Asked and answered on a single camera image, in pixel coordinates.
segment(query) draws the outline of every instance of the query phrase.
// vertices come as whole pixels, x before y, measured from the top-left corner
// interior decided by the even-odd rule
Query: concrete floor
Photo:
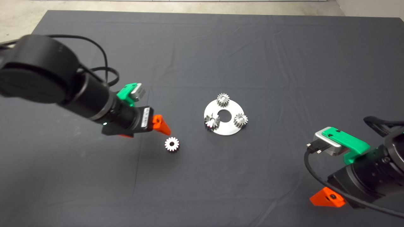
[[[29,34],[49,9],[159,13],[344,16],[336,0],[327,2],[109,2],[0,0],[0,42]]]

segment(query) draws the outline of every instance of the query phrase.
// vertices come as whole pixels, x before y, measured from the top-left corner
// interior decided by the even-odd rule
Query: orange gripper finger
[[[345,205],[344,198],[327,187],[310,197],[310,201],[315,206],[342,207]]]
[[[164,121],[163,116],[161,115],[153,116],[153,129],[168,136],[171,134],[170,128]]]

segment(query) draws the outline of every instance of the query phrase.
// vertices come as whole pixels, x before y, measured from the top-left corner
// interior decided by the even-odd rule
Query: label sticker
[[[141,125],[142,128],[147,126],[147,122],[149,121],[149,112],[150,112],[150,107],[145,108],[145,110],[143,111],[143,118],[142,118],[142,125]]]

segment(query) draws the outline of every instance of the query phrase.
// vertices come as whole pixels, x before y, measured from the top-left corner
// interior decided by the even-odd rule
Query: metal spur gear
[[[233,122],[236,127],[242,128],[247,124],[248,118],[244,115],[244,113],[238,113],[234,117]]]
[[[215,130],[219,127],[220,117],[217,114],[208,114],[205,117],[205,126],[210,130]]]
[[[229,97],[226,93],[220,93],[220,94],[217,96],[216,101],[217,101],[217,104],[218,104],[219,106],[225,107],[225,106],[227,106],[227,105],[229,104],[230,97]]]
[[[166,147],[167,151],[174,153],[177,152],[177,149],[179,148],[179,141],[175,137],[169,137],[166,139],[164,146]]]

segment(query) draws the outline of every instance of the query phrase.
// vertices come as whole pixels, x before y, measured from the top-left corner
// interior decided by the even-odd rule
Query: green gripper mount
[[[334,127],[325,130],[322,135],[349,149],[348,153],[344,155],[344,163],[347,165],[352,164],[357,157],[370,148],[366,142]]]
[[[135,101],[130,97],[130,93],[136,88],[137,83],[125,85],[117,94],[118,98],[126,102],[129,106],[134,107]]]

